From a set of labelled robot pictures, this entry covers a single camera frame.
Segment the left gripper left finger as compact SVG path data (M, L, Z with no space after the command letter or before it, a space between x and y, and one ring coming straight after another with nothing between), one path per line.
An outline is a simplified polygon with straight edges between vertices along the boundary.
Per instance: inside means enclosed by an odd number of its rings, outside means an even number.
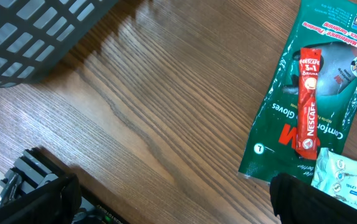
M79 179L65 174L0 208L0 224L72 223L82 203Z

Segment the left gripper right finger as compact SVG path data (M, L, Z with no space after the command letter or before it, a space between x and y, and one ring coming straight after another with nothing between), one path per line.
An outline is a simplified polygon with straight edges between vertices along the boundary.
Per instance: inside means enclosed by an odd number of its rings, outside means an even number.
M286 173L270 182L274 215L288 224L357 224L357 209Z

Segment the teal wet wipes pack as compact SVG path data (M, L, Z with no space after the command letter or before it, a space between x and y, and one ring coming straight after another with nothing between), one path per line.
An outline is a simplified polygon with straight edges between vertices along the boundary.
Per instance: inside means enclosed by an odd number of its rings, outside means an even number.
M357 161L320 149L311 186L357 209Z

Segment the red white snack packet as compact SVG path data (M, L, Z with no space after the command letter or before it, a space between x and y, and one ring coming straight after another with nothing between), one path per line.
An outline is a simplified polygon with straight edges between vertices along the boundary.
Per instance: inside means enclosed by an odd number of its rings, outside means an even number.
M307 160L317 158L318 114L316 90L321 50L300 49L296 152Z

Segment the green 3M gloves packet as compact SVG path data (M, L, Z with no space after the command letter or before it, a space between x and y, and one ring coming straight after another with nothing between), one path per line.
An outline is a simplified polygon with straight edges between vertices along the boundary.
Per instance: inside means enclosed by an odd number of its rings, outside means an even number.
M343 152L357 112L357 4L351 1L302 1L260 105L239 172L270 182L280 173L306 183L315 161L296 152L300 51L321 50L312 129L318 148Z

